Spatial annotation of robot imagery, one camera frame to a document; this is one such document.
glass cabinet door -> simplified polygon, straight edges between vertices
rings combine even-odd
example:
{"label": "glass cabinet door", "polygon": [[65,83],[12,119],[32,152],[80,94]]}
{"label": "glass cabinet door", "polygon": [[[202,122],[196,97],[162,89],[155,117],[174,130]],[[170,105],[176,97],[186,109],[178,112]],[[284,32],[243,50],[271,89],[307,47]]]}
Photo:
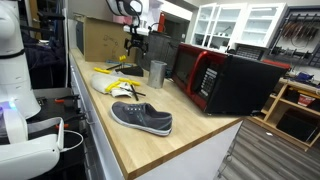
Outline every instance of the glass cabinet door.
{"label": "glass cabinet door", "polygon": [[208,43],[208,31],[212,23],[215,7],[216,3],[200,6],[191,37],[191,44],[205,46]]}
{"label": "glass cabinet door", "polygon": [[245,26],[238,37],[239,43],[267,47],[270,38],[284,14],[285,3],[249,5]]}
{"label": "glass cabinet door", "polygon": [[234,37],[233,33],[239,29],[238,24],[241,23],[237,22],[241,21],[239,17],[244,15],[246,6],[246,3],[222,4],[219,6],[213,28],[209,29],[211,36],[208,48],[225,51],[231,43],[230,39]]}

red microwave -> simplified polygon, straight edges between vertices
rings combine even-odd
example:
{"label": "red microwave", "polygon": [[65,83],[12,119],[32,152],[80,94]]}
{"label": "red microwave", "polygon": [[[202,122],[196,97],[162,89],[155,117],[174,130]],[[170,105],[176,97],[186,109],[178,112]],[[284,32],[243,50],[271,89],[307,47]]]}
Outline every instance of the red microwave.
{"label": "red microwave", "polygon": [[181,43],[172,79],[205,113],[259,113],[286,70]]}

shoe sole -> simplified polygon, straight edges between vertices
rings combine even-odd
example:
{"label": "shoe sole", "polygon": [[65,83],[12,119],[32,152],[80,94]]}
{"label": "shoe sole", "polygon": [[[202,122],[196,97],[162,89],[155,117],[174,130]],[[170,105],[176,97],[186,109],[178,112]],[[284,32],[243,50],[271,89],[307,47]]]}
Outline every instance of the shoe sole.
{"label": "shoe sole", "polygon": [[121,125],[124,125],[126,127],[130,127],[130,128],[135,128],[135,129],[140,129],[140,130],[143,130],[143,131],[147,131],[149,133],[152,133],[152,134],[156,134],[156,135],[159,135],[159,136],[168,136],[170,133],[171,133],[171,128],[169,130],[166,130],[166,131],[161,131],[161,130],[156,130],[156,129],[153,129],[153,128],[148,128],[148,127],[144,127],[144,126],[139,126],[139,125],[136,125],[136,124],[129,124],[129,123],[126,123],[124,121],[122,121],[121,119],[119,119],[112,111],[112,108],[111,108],[111,115],[112,117],[114,118],[114,120],[121,124]]}

stainless steel cup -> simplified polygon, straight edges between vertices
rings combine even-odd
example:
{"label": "stainless steel cup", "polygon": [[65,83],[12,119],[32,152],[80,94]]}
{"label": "stainless steel cup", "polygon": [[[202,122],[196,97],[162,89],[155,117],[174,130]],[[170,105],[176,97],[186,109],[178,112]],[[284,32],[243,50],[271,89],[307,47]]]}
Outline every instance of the stainless steel cup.
{"label": "stainless steel cup", "polygon": [[160,89],[163,86],[167,63],[152,60],[150,64],[148,86]]}

gray sneaker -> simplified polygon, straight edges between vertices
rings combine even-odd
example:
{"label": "gray sneaker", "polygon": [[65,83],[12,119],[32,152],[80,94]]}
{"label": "gray sneaker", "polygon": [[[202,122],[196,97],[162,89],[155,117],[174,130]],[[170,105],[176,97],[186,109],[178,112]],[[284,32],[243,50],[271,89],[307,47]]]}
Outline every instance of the gray sneaker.
{"label": "gray sneaker", "polygon": [[150,133],[167,136],[171,132],[172,116],[167,112],[158,112],[150,104],[126,104],[115,102],[111,114],[118,123]]}

